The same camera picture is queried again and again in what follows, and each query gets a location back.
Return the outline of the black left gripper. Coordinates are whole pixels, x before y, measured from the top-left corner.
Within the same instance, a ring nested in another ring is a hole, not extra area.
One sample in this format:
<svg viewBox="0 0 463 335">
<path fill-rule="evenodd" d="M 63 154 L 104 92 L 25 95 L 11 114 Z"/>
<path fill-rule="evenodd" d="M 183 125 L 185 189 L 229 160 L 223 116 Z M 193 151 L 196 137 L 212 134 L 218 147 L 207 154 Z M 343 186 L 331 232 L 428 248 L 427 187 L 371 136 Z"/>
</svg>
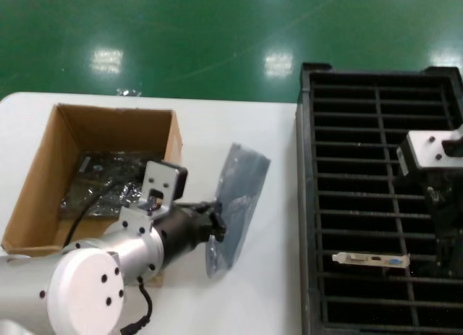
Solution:
<svg viewBox="0 0 463 335">
<path fill-rule="evenodd" d="M 226 224 L 221 217 L 221 203 L 174 205 L 166 216 L 157 219 L 157 232 L 163 243 L 164 265 L 193 251 L 199 244 L 207 242 L 210 236 L 223 242 Z"/>
</svg>

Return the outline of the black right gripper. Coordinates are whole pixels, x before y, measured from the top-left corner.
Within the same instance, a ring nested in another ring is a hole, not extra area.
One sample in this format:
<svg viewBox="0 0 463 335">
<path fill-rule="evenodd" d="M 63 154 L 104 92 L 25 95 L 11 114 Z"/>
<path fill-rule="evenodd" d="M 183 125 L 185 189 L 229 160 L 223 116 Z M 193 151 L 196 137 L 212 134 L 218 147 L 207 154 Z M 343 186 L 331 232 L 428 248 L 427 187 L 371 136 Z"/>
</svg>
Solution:
<svg viewBox="0 0 463 335">
<path fill-rule="evenodd" d="M 432 171 L 424 186 L 436 237 L 436 264 L 441 273 L 462 272 L 462 173 Z"/>
</svg>

